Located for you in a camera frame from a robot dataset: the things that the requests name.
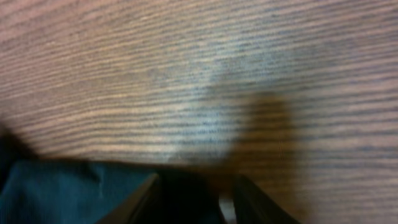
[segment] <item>black object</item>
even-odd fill
[[[237,221],[298,223],[245,177]],[[0,138],[0,223],[223,223],[196,174],[88,161],[41,161],[10,133]]]

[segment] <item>brown wooden tabletop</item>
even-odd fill
[[[397,1],[0,1],[0,122],[43,157],[239,172],[304,223],[398,222]]]

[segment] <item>wooden surface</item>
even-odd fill
[[[304,223],[398,222],[397,72],[397,1],[0,3],[38,153],[240,172]]]

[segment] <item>teal fabric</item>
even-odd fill
[[[40,161],[10,139],[0,139],[0,224],[95,223],[154,172],[164,191],[164,223],[221,223],[215,198],[195,175],[100,162]]]

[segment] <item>striped wooden surface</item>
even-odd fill
[[[45,157],[247,174],[398,222],[398,2],[1,0],[0,119]]]

